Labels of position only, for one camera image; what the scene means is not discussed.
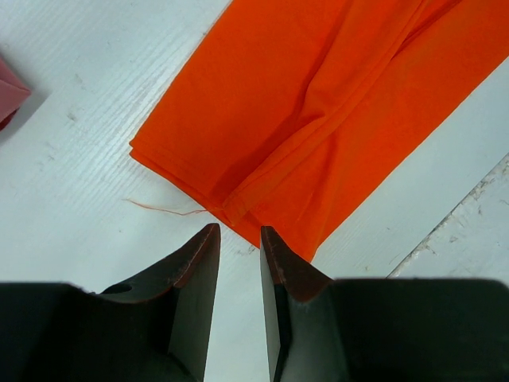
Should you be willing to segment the dusty red folded t shirt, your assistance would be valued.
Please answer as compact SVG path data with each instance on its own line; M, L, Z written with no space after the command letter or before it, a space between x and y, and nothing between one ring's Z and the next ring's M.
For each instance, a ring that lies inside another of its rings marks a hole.
M21 105L29 98L31 91L3 58L0 61L0 68L1 130L4 130Z

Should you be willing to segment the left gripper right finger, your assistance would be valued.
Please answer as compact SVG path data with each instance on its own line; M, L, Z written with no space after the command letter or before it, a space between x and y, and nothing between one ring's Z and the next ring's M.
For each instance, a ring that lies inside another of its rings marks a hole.
M272 381L505 381L508 289L490 279L331 279L261 230Z

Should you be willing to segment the orange t shirt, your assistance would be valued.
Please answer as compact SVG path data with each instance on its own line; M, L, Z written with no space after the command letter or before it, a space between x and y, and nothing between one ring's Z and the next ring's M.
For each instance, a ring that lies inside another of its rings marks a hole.
M507 56L505 1L233 1L130 154L311 260Z

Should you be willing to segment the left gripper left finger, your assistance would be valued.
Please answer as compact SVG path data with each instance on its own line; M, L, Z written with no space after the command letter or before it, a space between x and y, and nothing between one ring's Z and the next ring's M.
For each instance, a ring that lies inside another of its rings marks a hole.
M99 294L68 283L1 285L4 381L202 381L220 263L208 224Z

